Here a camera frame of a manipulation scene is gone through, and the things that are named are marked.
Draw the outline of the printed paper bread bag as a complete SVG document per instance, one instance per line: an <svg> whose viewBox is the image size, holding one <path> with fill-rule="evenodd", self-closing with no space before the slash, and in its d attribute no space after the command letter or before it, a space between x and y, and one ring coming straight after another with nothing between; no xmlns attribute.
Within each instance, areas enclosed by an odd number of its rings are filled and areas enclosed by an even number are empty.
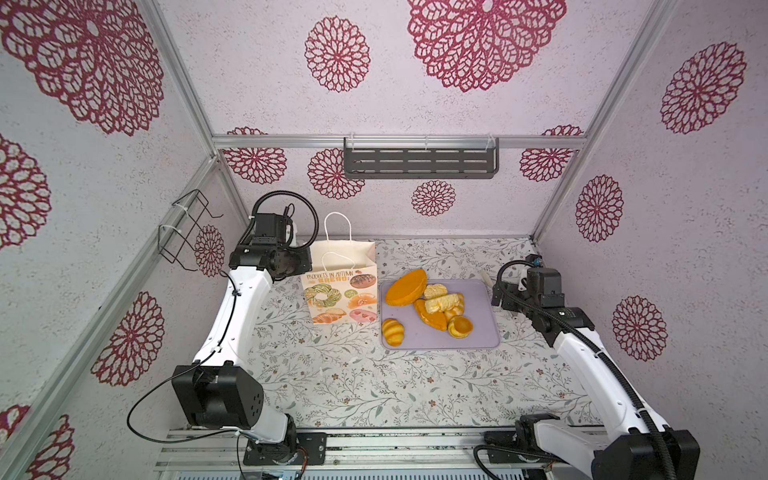
<svg viewBox="0 0 768 480"><path fill-rule="evenodd" d="M301 276L312 323L373 323L378 319L376 244L358 241L347 224L347 236L329 235L310 246L311 270Z"/></svg>

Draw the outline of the round orange tart bread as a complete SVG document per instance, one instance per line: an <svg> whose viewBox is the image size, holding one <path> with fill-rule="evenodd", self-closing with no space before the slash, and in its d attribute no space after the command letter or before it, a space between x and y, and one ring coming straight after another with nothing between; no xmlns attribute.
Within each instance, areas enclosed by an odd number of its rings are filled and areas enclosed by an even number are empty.
<svg viewBox="0 0 768 480"><path fill-rule="evenodd" d="M457 339L467 338L474 330L473 323L464 316L454 316L447 324L447 331L453 337Z"/></svg>

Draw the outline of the orange oval bread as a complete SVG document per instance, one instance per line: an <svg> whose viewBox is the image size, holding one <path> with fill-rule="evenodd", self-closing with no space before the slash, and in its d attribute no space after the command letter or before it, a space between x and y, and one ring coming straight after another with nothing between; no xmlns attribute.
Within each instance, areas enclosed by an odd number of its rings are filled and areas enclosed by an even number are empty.
<svg viewBox="0 0 768 480"><path fill-rule="evenodd" d="M423 299L417 299L414 302L414 308L419 318L428 326L439 330L447 330L447 320L443 312L437 311L435 313L429 313L426 309L426 301Z"/></svg>

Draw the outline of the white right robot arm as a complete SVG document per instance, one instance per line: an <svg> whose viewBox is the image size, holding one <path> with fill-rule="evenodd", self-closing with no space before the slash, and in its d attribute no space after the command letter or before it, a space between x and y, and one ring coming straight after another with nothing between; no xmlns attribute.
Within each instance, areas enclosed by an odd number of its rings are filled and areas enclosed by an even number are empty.
<svg viewBox="0 0 768 480"><path fill-rule="evenodd" d="M522 261L518 283L505 280L503 264L491 303L530 320L565 360L592 400L604 434L588 434L550 414L524 415L516 442L501 452L529 460L563 462L591 479L692 479L700 446L687 430L675 430L637 392L606 353L586 313L565 304L560 273Z"/></svg>

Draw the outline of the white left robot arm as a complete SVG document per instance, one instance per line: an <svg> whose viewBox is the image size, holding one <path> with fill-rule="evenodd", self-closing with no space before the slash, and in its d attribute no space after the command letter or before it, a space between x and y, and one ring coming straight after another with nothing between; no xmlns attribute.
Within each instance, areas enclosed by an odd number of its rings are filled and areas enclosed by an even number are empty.
<svg viewBox="0 0 768 480"><path fill-rule="evenodd" d="M298 440L292 417L266 404L263 386L249 372L251 335L273 284L310 266L309 250L296 245L288 210L253 215L230 255L227 290L208 337L171 379L191 426L244 436L268 463L294 461Z"/></svg>

